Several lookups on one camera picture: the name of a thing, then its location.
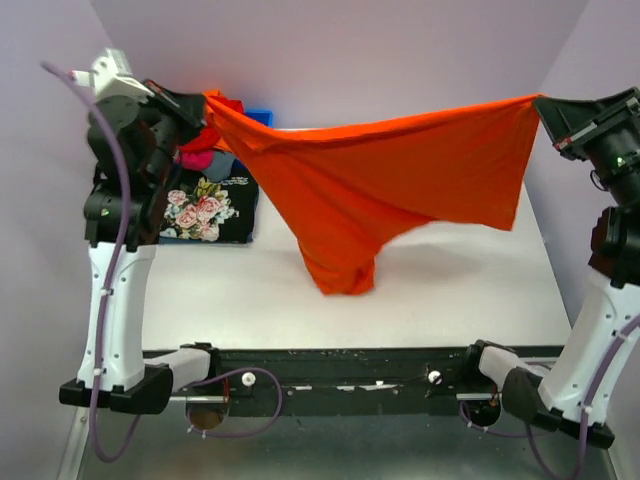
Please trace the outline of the red t-shirt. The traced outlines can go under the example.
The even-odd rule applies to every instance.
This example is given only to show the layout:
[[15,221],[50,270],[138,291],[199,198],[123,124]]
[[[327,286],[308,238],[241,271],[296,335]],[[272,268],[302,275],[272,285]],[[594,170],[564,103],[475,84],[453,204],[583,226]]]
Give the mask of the red t-shirt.
[[214,111],[209,106],[209,102],[213,101],[220,103],[240,114],[244,113],[243,102],[241,100],[228,99],[223,95],[216,95],[214,91],[207,92],[205,95],[205,99],[205,126],[195,139],[182,146],[182,152],[199,153],[207,150],[230,152],[231,149],[229,148],[228,144],[222,138],[221,134],[216,130],[213,122]]

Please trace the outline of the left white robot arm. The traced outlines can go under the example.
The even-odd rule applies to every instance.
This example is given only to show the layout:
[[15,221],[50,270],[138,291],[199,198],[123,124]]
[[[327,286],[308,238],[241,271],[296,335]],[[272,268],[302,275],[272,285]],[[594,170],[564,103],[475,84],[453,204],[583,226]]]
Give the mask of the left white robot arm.
[[85,353],[76,377],[59,389],[65,405],[157,415],[190,385],[214,393],[222,380],[207,343],[155,358],[142,347],[147,280],[168,193],[177,183],[180,146],[205,126],[205,98],[146,80],[151,94],[112,94],[92,105],[87,142],[96,158],[84,207],[92,287]]

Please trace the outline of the orange t-shirt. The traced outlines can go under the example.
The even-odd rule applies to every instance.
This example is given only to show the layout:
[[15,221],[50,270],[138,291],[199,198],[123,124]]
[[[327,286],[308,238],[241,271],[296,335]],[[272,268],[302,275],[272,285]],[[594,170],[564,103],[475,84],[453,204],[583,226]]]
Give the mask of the orange t-shirt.
[[211,123],[294,234],[324,294],[361,295],[394,238],[432,222],[513,227],[538,130],[533,96],[297,131],[210,100]]

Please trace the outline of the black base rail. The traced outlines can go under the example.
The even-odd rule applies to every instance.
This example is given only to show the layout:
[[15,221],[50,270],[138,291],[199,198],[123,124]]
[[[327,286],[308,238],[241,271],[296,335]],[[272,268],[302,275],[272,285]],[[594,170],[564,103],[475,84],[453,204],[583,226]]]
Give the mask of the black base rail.
[[211,384],[188,392],[215,398],[229,375],[235,416],[453,415],[461,399],[487,402],[495,384],[472,366],[476,346],[436,348],[218,349],[204,356]]

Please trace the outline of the pink t-shirt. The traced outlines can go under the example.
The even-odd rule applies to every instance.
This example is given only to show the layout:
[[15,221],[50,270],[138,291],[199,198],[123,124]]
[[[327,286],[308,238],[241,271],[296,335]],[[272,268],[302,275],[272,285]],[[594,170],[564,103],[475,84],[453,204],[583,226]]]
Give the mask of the pink t-shirt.
[[190,171],[204,171],[208,169],[214,161],[212,150],[199,152],[181,152],[179,162],[181,166]]

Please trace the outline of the black floral folded t-shirt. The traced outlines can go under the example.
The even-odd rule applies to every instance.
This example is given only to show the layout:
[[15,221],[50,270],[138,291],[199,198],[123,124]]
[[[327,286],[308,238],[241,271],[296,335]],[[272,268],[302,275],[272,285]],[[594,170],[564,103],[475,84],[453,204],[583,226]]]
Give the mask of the black floral folded t-shirt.
[[248,244],[253,241],[258,200],[257,182],[238,164],[218,182],[184,170],[168,193],[160,241]]

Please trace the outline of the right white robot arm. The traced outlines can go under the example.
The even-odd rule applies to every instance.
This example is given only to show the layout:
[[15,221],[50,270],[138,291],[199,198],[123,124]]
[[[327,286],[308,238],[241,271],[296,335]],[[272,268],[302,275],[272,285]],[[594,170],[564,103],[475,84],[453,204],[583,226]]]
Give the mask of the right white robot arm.
[[608,404],[639,340],[639,90],[592,101],[543,97],[534,106],[554,148],[590,162],[593,183],[614,204],[592,230],[588,291],[554,366],[537,372],[514,350],[478,340],[460,379],[474,392],[494,383],[503,408],[531,426],[607,449]]

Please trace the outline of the aluminium extrusion frame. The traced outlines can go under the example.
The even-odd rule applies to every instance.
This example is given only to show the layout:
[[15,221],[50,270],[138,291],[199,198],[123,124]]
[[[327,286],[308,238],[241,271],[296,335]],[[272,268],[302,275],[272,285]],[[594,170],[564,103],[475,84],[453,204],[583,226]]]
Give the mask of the aluminium extrusion frame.
[[75,409],[64,448],[57,480],[77,480],[81,476],[85,450],[89,443],[89,409]]

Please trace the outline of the grey-teal t-shirt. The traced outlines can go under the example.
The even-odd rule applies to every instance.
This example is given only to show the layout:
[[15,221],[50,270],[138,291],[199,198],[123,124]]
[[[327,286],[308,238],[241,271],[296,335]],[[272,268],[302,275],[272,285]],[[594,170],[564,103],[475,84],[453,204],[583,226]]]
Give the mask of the grey-teal t-shirt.
[[214,151],[211,163],[201,173],[212,182],[218,183],[231,175],[235,161],[236,157],[230,152]]

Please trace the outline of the blue plastic bin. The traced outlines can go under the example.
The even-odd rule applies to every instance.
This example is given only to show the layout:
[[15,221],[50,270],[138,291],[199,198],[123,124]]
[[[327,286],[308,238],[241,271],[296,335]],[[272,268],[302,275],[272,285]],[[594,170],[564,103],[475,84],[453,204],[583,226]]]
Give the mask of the blue plastic bin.
[[272,127],[274,125],[274,113],[268,109],[260,109],[260,108],[247,108],[245,110],[245,115],[258,123]]

